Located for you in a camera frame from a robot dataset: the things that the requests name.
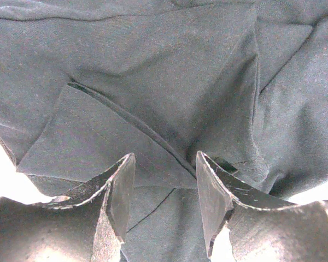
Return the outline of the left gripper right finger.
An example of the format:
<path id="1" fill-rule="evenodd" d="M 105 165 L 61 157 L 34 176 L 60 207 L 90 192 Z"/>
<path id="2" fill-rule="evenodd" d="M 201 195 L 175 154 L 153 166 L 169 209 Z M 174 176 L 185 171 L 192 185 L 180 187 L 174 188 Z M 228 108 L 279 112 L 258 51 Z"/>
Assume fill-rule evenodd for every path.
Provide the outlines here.
<path id="1" fill-rule="evenodd" d="M 200 151 L 196 178 L 211 261 L 328 261 L 328 200 L 276 198 Z"/>

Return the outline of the black t shirt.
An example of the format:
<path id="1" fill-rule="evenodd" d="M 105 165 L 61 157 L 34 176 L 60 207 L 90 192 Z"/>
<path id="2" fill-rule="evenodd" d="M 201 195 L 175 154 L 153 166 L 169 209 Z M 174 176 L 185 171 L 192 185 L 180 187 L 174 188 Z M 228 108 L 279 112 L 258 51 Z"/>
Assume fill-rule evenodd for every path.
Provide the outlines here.
<path id="1" fill-rule="evenodd" d="M 133 153 L 120 261 L 211 261 L 199 151 L 328 200 L 328 1 L 0 1 L 0 201 L 52 203 Z"/>

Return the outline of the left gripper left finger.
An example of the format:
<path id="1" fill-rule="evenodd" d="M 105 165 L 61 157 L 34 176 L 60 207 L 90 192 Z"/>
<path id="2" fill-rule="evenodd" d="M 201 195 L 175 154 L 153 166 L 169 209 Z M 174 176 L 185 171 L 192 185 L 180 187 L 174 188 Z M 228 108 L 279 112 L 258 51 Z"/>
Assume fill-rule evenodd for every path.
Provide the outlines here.
<path id="1" fill-rule="evenodd" d="M 120 261 L 136 160 L 108 170 L 49 204 L 0 201 L 0 261 Z"/>

